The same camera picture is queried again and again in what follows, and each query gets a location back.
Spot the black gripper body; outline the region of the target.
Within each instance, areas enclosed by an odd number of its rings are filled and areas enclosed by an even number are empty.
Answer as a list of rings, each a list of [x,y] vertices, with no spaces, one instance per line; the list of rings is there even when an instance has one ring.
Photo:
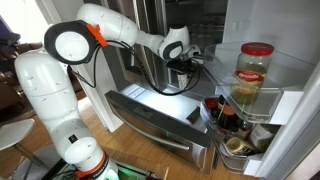
[[[192,75],[196,72],[191,60],[172,60],[167,63],[167,67],[180,74]]]

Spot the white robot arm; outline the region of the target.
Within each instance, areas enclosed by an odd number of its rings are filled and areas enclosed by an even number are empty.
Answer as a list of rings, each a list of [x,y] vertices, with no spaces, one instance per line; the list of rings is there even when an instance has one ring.
[[[148,34],[129,18],[103,6],[86,3],[74,21],[57,23],[44,35],[44,47],[19,55],[18,80],[54,143],[59,156],[76,168],[79,180],[119,180],[118,167],[84,124],[66,69],[89,62],[108,45],[132,50],[149,48],[164,61],[187,60],[200,53],[185,26],[165,36]]]

